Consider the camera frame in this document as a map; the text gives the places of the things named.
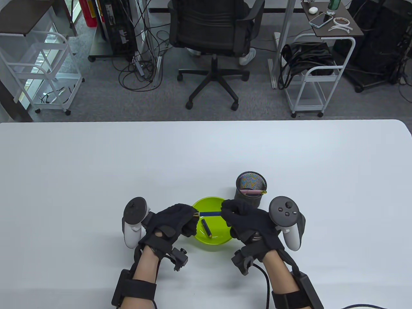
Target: red fire extinguisher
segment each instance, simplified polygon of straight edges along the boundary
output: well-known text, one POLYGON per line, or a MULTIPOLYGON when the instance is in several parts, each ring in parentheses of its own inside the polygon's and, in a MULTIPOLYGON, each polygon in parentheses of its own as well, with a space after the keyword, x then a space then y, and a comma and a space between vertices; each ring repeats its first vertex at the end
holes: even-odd
POLYGON ((92 1, 94 0, 79 0, 86 25, 91 28, 97 27, 96 13, 91 4, 92 1))

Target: black glove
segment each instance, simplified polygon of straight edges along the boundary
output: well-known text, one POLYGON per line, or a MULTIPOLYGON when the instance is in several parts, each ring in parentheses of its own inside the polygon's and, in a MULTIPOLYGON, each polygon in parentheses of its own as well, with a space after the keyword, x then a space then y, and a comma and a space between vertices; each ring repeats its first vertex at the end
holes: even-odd
POLYGON ((255 232, 262 237, 265 245, 270 250, 284 249, 278 238, 276 224, 269 217, 269 213, 262 209, 254 208, 246 201, 228 199, 222 202, 222 218, 231 226, 232 237, 241 240, 245 245, 252 242, 255 232))
MULTIPOLYGON (((193 216, 196 212, 197 210, 192 206, 176 204, 153 214, 146 226, 146 235, 139 241, 139 245, 143 249, 157 231, 162 232, 160 238, 169 243, 170 247, 180 234, 186 237, 196 235, 196 226, 199 221, 199 217, 193 216)), ((162 252, 161 249, 153 249, 159 258, 163 258, 166 254, 164 250, 162 252)))

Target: black office chair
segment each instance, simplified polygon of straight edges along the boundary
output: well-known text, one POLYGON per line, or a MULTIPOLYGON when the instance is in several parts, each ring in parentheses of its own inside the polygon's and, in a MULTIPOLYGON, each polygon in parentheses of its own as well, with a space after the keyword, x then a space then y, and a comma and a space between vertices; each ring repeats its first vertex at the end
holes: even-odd
POLYGON ((239 98, 223 76, 242 75, 241 79, 246 82, 250 72, 218 69, 217 55, 241 57, 249 52, 250 41, 259 33, 264 7, 265 0, 256 0, 252 9, 243 0, 170 0, 170 44, 212 54, 210 71, 179 70, 178 81, 183 80, 183 74, 206 76, 190 95, 186 103, 188 110, 192 109, 195 96, 210 81, 218 81, 234 99, 231 109, 238 109, 239 98))

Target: pink pencil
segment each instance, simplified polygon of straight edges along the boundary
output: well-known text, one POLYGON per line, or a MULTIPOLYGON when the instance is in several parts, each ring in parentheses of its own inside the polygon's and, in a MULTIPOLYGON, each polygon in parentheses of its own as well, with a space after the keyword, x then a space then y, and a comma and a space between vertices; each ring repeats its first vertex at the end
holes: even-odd
POLYGON ((265 190, 247 190, 247 189, 242 189, 240 190, 240 192, 243 194, 266 194, 267 193, 265 190))

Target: gray carpet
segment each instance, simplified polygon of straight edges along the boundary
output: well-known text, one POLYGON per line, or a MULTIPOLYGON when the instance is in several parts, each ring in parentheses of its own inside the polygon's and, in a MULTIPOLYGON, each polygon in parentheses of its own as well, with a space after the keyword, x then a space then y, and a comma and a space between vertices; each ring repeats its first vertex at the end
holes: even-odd
MULTIPOLYGON (((169 22, 168 14, 152 14, 152 26, 169 22)), ((252 42, 255 47, 273 49, 272 33, 280 31, 283 14, 264 14, 259 36, 252 42)), ((304 14, 294 14, 290 35, 309 28, 304 14)), ((232 98, 215 82, 210 83, 194 99, 192 110, 184 108, 190 93, 202 81, 201 76, 186 75, 183 82, 176 81, 179 68, 208 69, 210 57, 191 57, 185 49, 172 48, 164 57, 164 74, 161 86, 149 92, 137 93, 123 89, 118 81, 118 72, 112 62, 87 60, 94 29, 85 25, 81 16, 76 24, 79 33, 70 39, 86 82, 80 87, 66 116, 60 110, 42 110, 30 114, 37 122, 83 122, 83 121, 196 121, 196 120, 289 120, 290 110, 285 94, 273 90, 270 84, 267 59, 274 56, 270 51, 258 50, 256 58, 246 66, 250 70, 248 82, 239 77, 227 78, 239 97, 239 109, 230 110, 232 98)), ((126 62, 118 59, 114 64, 120 68, 126 62)), ((222 68, 238 68, 237 59, 220 57, 222 68)), ((126 83, 137 87, 133 79, 126 83)), ((404 95, 412 100, 412 89, 402 87, 404 95)), ((353 86, 342 79, 323 119, 381 119, 393 118, 405 122, 412 129, 412 104, 406 102, 397 86, 383 85, 357 94, 353 86)), ((316 114, 298 114, 297 119, 318 119, 316 114)))

